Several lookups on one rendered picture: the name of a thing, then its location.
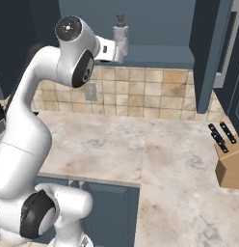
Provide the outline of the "blue base cabinet door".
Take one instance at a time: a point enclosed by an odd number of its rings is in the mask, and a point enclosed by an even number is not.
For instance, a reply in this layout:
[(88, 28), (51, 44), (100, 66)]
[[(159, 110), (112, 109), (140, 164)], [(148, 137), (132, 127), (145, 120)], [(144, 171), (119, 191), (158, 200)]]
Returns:
[(85, 182), (93, 209), (82, 226), (94, 247), (134, 247), (140, 189)]

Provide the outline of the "dark blue tall cabinet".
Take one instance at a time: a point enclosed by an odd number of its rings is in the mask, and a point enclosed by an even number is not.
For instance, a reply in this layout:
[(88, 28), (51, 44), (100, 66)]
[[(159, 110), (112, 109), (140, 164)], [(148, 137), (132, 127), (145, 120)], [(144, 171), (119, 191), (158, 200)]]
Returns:
[(239, 0), (233, 1), (232, 12), (235, 14), (234, 30), (231, 32), (231, 40), (234, 44), (224, 85), (214, 92), (239, 136)]

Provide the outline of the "wooden knife block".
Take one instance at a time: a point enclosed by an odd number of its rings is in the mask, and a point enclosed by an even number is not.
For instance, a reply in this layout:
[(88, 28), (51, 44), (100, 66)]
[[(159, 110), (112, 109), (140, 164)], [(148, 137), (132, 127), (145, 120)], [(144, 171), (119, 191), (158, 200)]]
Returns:
[(239, 142), (231, 144), (226, 141), (228, 153), (224, 153), (215, 145), (218, 163), (215, 174), (219, 185), (223, 188), (239, 189)]

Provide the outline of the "blue wall cabinet door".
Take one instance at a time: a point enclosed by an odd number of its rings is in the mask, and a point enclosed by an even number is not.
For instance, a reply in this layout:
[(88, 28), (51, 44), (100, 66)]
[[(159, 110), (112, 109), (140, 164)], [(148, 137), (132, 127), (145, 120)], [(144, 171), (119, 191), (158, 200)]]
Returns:
[(60, 17), (59, 0), (0, 0), (0, 99), (12, 92), (33, 45), (58, 45)]
[(208, 110), (233, 0), (196, 0), (189, 47), (199, 114)]

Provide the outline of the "grey wall outlet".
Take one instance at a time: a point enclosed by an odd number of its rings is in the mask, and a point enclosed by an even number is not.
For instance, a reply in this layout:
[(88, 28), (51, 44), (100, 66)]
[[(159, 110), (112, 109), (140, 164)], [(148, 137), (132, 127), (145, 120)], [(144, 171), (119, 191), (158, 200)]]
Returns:
[(87, 85), (85, 97), (86, 100), (97, 101), (96, 85), (94, 83), (89, 83)]

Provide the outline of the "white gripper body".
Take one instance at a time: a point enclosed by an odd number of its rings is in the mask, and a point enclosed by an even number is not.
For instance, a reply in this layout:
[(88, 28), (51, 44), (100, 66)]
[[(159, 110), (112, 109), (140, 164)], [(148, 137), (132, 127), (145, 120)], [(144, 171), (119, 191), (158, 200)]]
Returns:
[(123, 62), (123, 53), (120, 50), (118, 46), (116, 46), (116, 51), (115, 51), (115, 58), (114, 61), (117, 63), (122, 63)]

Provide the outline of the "blue wall cabinet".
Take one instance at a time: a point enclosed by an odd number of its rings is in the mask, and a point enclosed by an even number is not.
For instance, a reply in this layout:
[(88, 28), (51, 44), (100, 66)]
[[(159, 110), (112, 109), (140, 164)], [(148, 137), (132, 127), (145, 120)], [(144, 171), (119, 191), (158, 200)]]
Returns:
[(189, 48), (196, 0), (59, 0), (61, 15), (77, 15), (102, 38), (113, 37), (117, 15), (128, 27), (128, 55), (134, 68), (191, 69)]

